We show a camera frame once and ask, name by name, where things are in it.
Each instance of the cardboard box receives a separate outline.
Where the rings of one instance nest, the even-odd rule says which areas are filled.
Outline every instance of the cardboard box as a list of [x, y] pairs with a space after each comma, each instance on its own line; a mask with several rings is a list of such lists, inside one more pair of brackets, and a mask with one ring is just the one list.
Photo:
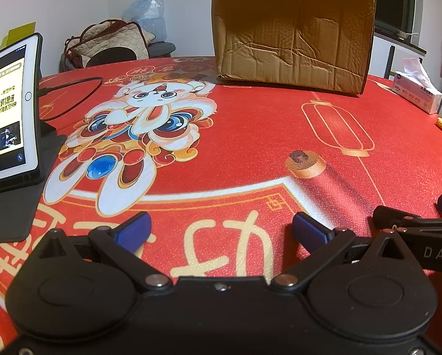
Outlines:
[[212, 0], [225, 79], [362, 93], [376, 0]]
[[435, 87], [423, 87], [417, 80], [406, 74], [395, 72], [392, 89], [428, 114], [438, 111], [442, 93]]

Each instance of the tablet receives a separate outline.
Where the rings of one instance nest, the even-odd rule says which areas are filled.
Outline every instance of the tablet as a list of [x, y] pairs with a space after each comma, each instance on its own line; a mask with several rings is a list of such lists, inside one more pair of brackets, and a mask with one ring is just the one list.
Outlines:
[[36, 92], [42, 37], [0, 51], [0, 192], [43, 180]]

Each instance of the blue plastic bag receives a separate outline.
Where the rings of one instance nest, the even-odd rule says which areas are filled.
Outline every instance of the blue plastic bag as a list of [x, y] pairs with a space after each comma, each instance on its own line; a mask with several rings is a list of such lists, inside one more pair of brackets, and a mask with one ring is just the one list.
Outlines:
[[155, 35], [155, 41], [165, 41], [167, 30], [165, 27], [163, 0], [137, 0], [122, 13], [122, 18], [137, 22], [147, 32]]

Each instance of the round table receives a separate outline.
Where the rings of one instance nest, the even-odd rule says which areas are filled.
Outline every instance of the round table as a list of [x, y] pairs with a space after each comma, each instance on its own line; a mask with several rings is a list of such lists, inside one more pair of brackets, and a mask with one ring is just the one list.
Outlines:
[[[138, 257], [172, 278], [264, 275], [303, 252], [291, 236], [306, 211], [329, 227], [376, 234], [380, 204], [438, 217], [442, 132], [427, 115], [369, 76], [364, 94], [217, 80], [213, 57], [149, 59], [46, 77], [41, 87], [87, 77], [104, 84], [50, 122], [68, 136], [25, 241], [0, 244], [0, 305], [12, 278], [53, 227], [69, 235], [147, 211], [152, 234]], [[40, 100], [41, 118], [70, 107], [96, 81]], [[326, 168], [298, 173], [298, 156]], [[428, 334], [442, 345], [439, 307]], [[0, 341], [15, 335], [0, 308]]]

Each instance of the black cable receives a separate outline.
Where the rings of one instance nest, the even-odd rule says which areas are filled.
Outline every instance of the black cable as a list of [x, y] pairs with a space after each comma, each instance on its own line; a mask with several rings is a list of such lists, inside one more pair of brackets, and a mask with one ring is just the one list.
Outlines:
[[58, 115], [56, 115], [54, 117], [49, 117], [48, 119], [42, 119], [42, 121], [43, 122], [49, 122], [51, 120], [58, 119], [59, 117], [63, 116], [64, 114], [70, 112], [72, 109], [76, 108], [78, 105], [83, 103], [83, 101], [88, 99], [94, 92], [96, 92], [101, 87], [101, 85], [103, 85], [103, 80], [104, 79], [100, 78], [100, 77], [97, 77], [97, 78], [83, 78], [81, 80], [72, 81], [71, 83], [66, 83], [66, 84], [54, 86], [52, 88], [41, 88], [41, 89], [38, 89], [37, 90], [37, 96], [38, 97], [42, 97], [42, 96], [45, 96], [49, 92], [56, 91], [57, 89], [63, 89], [63, 88], [67, 88], [67, 87], [72, 86], [72, 85], [85, 83], [87, 81], [95, 81], [95, 80], [99, 80], [98, 86], [95, 89], [93, 89], [89, 94], [87, 94], [83, 99], [81, 99], [75, 105], [72, 105], [70, 108], [66, 109], [65, 111], [59, 113]]

